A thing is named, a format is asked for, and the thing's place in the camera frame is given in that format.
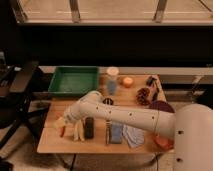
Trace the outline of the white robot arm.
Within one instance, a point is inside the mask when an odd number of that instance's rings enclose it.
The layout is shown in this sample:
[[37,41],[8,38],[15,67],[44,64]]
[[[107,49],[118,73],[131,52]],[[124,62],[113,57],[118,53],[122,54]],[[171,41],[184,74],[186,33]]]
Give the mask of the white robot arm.
[[108,119],[159,134],[174,141],[173,171],[213,171],[213,110],[190,104],[176,113],[156,109],[112,106],[90,91],[69,106],[54,126],[76,123],[84,116]]

